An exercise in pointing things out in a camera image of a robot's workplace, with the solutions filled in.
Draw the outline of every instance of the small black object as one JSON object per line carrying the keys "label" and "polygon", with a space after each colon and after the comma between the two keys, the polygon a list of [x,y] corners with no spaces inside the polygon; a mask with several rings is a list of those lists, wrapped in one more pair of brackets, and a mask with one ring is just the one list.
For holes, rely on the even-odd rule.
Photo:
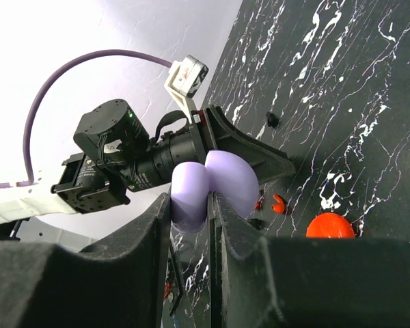
{"label": "small black object", "polygon": [[247,220],[247,222],[248,224],[250,224],[252,227],[254,227],[257,230],[261,230],[262,228],[262,220],[260,219],[253,218],[253,219]]}
{"label": "small black object", "polygon": [[274,113],[268,111],[266,114],[267,126],[276,128],[279,125],[279,118],[276,117]]}

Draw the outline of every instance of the purple soft toy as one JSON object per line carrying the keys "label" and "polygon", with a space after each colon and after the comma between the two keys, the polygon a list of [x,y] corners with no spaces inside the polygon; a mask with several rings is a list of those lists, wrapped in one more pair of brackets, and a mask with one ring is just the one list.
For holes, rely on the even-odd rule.
{"label": "purple soft toy", "polygon": [[205,166],[194,162],[181,163],[172,175],[172,225],[184,234],[198,232],[206,221],[208,193],[226,196],[234,210],[246,219],[258,198],[258,179],[242,158],[220,150],[212,150]]}

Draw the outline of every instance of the red object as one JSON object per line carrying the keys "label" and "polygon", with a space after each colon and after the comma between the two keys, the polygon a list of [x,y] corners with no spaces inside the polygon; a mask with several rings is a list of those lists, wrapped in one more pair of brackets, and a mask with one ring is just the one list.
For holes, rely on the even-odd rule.
{"label": "red object", "polygon": [[323,213],[308,226],[309,238],[355,238],[352,225],[335,213]]}
{"label": "red object", "polygon": [[204,111],[200,110],[199,116],[200,116],[200,122],[202,123],[202,126],[207,126]]}
{"label": "red object", "polygon": [[164,287],[164,299],[168,298],[170,295],[170,291],[172,290],[172,285],[171,284],[166,284]]}
{"label": "red object", "polygon": [[260,210],[262,208],[263,201],[264,201],[264,189],[261,189],[260,190],[260,198],[256,202],[254,209],[255,210]]}
{"label": "red object", "polygon": [[278,214],[284,214],[286,212],[286,203],[281,196],[274,194],[273,199],[276,201],[274,205],[271,206],[273,212]]}

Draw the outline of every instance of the white wall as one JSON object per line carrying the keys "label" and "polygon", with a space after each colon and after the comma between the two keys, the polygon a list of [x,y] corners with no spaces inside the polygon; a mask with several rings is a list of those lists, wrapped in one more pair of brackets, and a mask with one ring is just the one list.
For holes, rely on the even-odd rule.
{"label": "white wall", "polygon": [[[30,104],[66,61],[109,48],[181,60],[191,54],[210,68],[195,97],[208,89],[241,0],[0,1],[0,182],[25,178],[21,139]],[[80,117],[112,98],[126,99],[150,135],[176,109],[163,89],[167,70],[131,58],[96,59],[64,75],[47,94],[33,126],[35,169],[80,152],[72,136]],[[91,215],[50,215],[54,226],[101,238],[141,214],[165,188],[129,194],[131,204]]]}

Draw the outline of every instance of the black marble surface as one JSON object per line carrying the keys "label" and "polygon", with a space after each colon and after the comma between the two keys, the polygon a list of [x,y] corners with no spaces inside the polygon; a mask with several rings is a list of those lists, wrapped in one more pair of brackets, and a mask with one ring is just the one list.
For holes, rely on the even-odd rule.
{"label": "black marble surface", "polygon": [[[410,0],[245,0],[208,103],[297,166],[264,186],[265,234],[305,236],[332,211],[362,238],[410,242]],[[287,215],[270,210],[274,193]],[[208,326],[206,235],[173,235],[187,290],[177,320],[196,327]]]}

